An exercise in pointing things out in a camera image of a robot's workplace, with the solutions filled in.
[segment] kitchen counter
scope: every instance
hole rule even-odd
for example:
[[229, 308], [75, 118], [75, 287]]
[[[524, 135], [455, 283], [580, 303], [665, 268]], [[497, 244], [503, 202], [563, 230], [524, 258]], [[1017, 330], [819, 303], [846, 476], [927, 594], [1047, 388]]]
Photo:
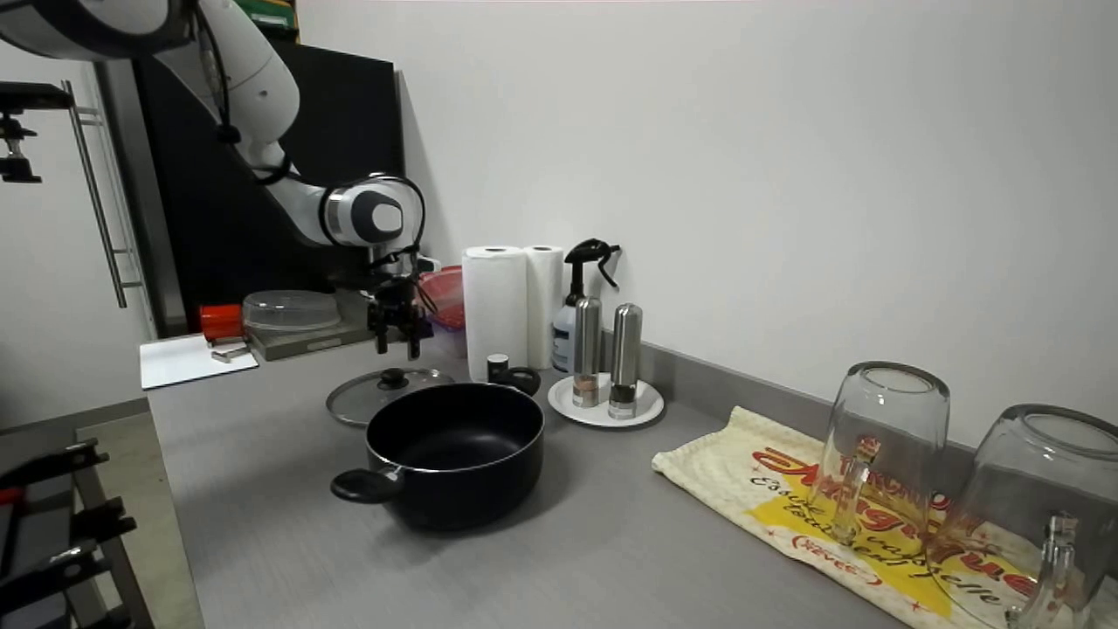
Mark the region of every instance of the kitchen counter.
[[364, 433], [326, 396], [382, 367], [404, 359], [358, 343], [150, 393], [208, 629], [898, 627], [651, 468], [731, 410], [668, 403], [661, 424], [609, 433], [559, 421], [536, 393], [546, 472], [503, 524], [425, 539], [342, 503], [328, 483], [365, 464]]

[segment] drinking glass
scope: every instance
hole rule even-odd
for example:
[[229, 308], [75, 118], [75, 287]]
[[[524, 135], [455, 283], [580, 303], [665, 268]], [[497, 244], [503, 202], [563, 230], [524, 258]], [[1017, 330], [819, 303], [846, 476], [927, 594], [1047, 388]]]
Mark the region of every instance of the drinking glass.
[[1084, 627], [1118, 550], [1118, 425], [1005, 410], [937, 544], [941, 585], [977, 622]]
[[951, 393], [907, 364], [854, 364], [832, 405], [809, 507], [840, 544], [906, 528], [921, 544]]

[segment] pot handle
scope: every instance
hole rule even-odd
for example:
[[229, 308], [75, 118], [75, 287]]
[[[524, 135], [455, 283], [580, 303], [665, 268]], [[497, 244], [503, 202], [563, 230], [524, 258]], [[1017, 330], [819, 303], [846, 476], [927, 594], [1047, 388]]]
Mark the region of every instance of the pot handle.
[[328, 483], [328, 489], [347, 503], [387, 503], [401, 494], [399, 468], [348, 468]]

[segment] white kitchen unit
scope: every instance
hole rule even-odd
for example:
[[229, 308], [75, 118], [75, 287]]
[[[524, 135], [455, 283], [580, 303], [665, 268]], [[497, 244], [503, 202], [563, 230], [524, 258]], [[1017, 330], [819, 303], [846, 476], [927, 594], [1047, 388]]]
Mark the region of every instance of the white kitchen unit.
[[79, 124], [43, 110], [18, 114], [38, 133], [23, 155], [43, 181], [0, 181], [8, 429], [141, 397], [136, 347], [150, 339], [150, 310], [95, 68], [0, 41], [0, 82], [69, 85], [79, 104]]

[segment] pot rim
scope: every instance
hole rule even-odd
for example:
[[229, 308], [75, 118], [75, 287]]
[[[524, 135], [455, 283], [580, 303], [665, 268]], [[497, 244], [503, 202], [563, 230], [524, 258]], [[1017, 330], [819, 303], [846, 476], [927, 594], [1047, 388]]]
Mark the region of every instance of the pot rim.
[[[444, 393], [444, 388], [490, 388], [490, 393], [511, 393], [511, 388], [500, 388], [500, 386], [472, 386], [472, 382], [456, 382], [456, 386], [418, 388], [418, 393], [407, 393], [407, 396], [401, 396], [401, 397], [394, 397], [394, 403], [404, 403], [404, 397], [413, 397], [413, 396]], [[428, 468], [428, 464], [404, 464], [404, 460], [394, 460], [394, 458], [382, 453], [382, 452], [373, 447], [373, 439], [369, 439], [369, 429], [373, 429], [373, 424], [377, 424], [377, 417], [382, 417], [385, 410], [382, 410], [382, 414], [369, 421], [369, 425], [364, 429], [364, 447], [365, 447], [365, 453], [369, 453], [382, 468], [387, 468], [387, 472], [414, 472], [414, 476], [468, 476], [468, 472], [497, 468], [497, 464], [505, 464], [505, 460], [512, 460], [512, 458], [519, 458], [519, 453], [535, 452], [535, 443], [546, 437], [546, 414], [536, 410], [536, 403], [535, 403], [535, 397], [526, 397], [526, 396], [524, 396], [524, 403], [535, 410], [535, 421], [536, 421], [536, 425], [535, 425], [531, 439], [526, 439], [524, 447], [518, 447], [518, 452], [503, 453], [503, 458], [492, 458], [492, 460], [479, 460], [479, 464], [455, 464], [455, 468]]]

